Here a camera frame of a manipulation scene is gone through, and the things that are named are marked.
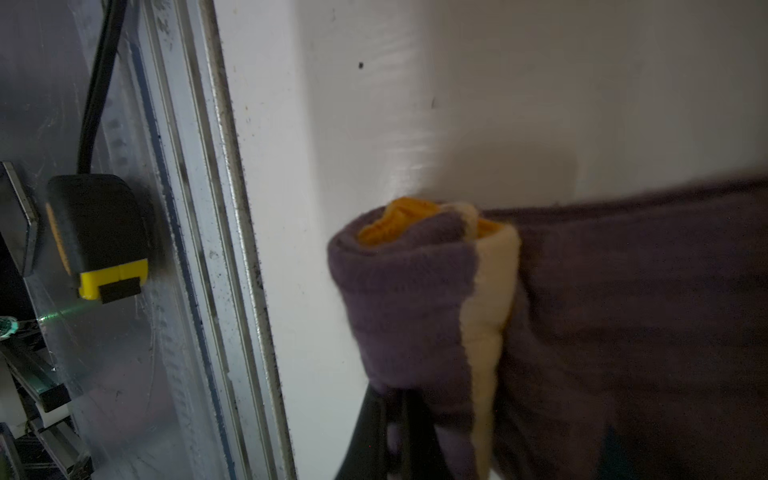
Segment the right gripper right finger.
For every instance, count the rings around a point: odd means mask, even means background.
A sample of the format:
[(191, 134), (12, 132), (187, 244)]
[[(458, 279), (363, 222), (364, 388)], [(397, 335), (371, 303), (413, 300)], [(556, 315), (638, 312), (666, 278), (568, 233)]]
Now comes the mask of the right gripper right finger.
[(431, 413), (419, 393), (406, 391), (402, 395), (401, 413), (401, 477), (411, 480), (452, 479)]

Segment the purple striped sock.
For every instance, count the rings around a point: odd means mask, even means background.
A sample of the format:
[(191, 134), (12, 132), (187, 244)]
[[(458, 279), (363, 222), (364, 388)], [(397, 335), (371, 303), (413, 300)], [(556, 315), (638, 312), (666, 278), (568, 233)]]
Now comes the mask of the purple striped sock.
[(767, 475), (763, 178), (548, 208), (403, 197), (328, 262), (387, 402), (387, 479), (406, 391), (452, 479)]

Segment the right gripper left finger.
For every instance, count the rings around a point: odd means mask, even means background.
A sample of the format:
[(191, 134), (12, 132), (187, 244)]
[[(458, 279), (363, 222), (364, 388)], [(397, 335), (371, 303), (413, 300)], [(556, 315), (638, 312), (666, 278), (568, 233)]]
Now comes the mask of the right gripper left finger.
[(349, 448), (335, 479), (387, 479), (387, 434), (387, 402), (373, 387), (368, 386)]

